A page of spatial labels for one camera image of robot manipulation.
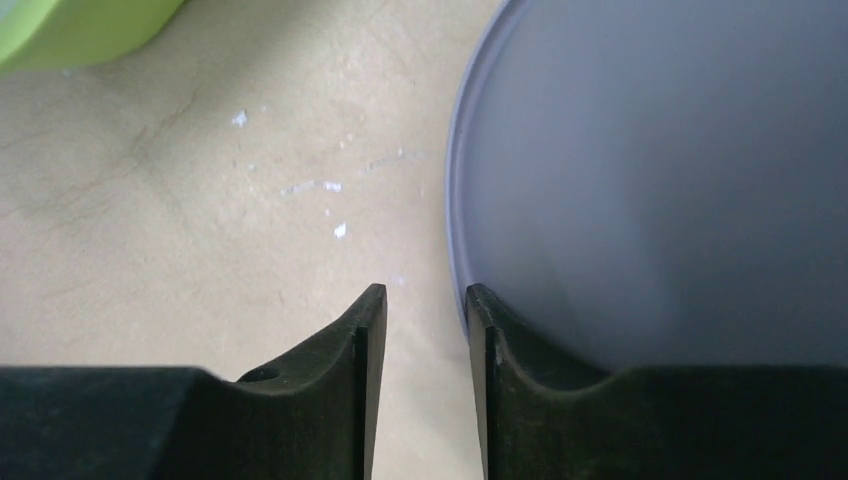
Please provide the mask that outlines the grey plastic bucket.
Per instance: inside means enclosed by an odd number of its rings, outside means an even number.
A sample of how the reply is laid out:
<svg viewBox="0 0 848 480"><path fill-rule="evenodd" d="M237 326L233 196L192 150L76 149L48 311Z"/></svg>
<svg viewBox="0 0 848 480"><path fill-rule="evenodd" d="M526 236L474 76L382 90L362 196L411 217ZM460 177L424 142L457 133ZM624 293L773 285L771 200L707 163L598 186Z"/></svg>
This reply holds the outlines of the grey plastic bucket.
<svg viewBox="0 0 848 480"><path fill-rule="evenodd" d="M446 155L455 295L587 363L847 362L847 5L506 1Z"/></svg>

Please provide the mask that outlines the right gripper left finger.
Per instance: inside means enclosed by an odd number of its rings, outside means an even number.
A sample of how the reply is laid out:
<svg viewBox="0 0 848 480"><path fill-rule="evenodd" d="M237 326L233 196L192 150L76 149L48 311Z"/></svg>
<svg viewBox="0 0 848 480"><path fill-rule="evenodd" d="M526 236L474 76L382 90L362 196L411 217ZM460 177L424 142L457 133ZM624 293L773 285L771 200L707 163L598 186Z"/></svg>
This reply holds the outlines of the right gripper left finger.
<svg viewBox="0 0 848 480"><path fill-rule="evenodd" d="M368 479L387 327L369 286L234 382L195 367L5 367L5 479Z"/></svg>

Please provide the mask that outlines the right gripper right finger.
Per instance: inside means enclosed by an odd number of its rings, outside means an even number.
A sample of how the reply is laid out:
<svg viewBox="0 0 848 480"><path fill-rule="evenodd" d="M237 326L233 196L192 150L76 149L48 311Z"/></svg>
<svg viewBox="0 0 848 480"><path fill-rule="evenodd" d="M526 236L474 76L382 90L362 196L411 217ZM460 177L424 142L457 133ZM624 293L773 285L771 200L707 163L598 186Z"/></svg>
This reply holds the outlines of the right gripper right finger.
<svg viewBox="0 0 848 480"><path fill-rule="evenodd" d="M607 373L466 292L488 479L843 479L847 372L813 366Z"/></svg>

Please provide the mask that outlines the green plastic tray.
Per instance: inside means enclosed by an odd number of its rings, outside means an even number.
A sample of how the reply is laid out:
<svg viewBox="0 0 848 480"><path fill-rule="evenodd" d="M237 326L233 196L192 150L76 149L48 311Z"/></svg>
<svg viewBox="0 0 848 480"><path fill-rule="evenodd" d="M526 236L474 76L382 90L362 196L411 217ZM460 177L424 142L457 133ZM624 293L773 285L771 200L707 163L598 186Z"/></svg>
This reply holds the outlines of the green plastic tray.
<svg viewBox="0 0 848 480"><path fill-rule="evenodd" d="M182 0L19 0L1 3L1 72L108 62L146 44Z"/></svg>

